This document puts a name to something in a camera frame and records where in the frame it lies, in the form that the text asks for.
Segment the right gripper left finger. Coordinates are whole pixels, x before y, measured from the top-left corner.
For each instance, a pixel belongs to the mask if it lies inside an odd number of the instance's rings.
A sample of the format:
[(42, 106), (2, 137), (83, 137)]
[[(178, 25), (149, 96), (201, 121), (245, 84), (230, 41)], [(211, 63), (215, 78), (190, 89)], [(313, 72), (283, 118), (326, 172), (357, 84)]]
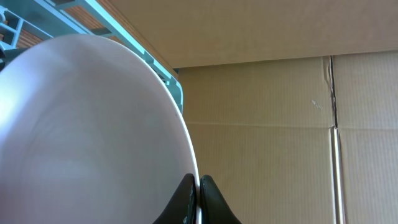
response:
[(186, 174), (154, 224), (196, 224), (197, 188), (193, 174)]

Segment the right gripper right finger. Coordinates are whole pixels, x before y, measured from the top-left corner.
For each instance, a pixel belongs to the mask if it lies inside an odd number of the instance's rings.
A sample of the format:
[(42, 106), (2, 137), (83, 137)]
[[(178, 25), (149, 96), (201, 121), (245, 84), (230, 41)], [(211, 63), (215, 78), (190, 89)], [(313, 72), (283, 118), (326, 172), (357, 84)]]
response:
[(200, 179), (200, 202), (202, 223), (241, 224), (210, 175), (204, 175)]

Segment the pink plate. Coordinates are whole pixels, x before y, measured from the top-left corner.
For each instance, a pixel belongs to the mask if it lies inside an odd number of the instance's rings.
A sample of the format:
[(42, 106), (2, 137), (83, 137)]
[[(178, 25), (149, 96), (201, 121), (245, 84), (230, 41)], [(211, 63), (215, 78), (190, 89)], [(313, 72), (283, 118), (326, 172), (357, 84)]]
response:
[(94, 35), (37, 44), (1, 70), (2, 223), (154, 223), (198, 168), (165, 83)]

